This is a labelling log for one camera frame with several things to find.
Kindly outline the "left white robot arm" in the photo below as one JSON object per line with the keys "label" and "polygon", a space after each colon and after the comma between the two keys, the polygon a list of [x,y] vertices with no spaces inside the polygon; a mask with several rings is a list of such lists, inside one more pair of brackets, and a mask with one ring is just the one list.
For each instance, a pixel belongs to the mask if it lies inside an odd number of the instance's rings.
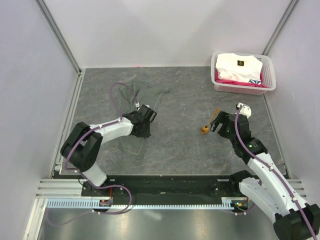
{"label": "left white robot arm", "polygon": [[143,104],[136,111],[105,123],[89,125],[79,122],[62,145],[60,154],[93,184],[95,194],[104,197],[109,193],[110,185],[106,182],[107,175],[96,163],[101,145],[126,136],[150,137],[151,123],[156,116],[153,109]]}

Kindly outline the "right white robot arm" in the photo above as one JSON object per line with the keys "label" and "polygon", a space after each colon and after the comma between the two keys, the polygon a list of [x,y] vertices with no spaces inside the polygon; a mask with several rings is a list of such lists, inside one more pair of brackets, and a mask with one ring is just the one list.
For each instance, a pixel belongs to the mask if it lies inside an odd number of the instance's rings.
{"label": "right white robot arm", "polygon": [[250,113],[216,111],[209,129],[230,141],[235,154],[257,175],[242,170],[230,176],[229,191],[245,195],[270,219],[280,240],[316,240],[320,233],[320,208],[309,204],[276,167],[263,143],[251,135]]}

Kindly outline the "grey cloth napkin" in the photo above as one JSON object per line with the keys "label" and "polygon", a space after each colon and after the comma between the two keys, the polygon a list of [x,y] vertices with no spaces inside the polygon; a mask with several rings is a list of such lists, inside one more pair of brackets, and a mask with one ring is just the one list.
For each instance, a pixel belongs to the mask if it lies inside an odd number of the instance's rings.
{"label": "grey cloth napkin", "polygon": [[[151,84],[142,81],[132,81],[128,88],[122,86],[116,91],[116,103],[122,114],[136,110],[135,100],[140,105],[148,105],[152,110],[157,110],[170,88],[160,84]],[[123,136],[118,139],[119,148],[130,156],[138,156],[142,152],[144,139],[136,136]]]}

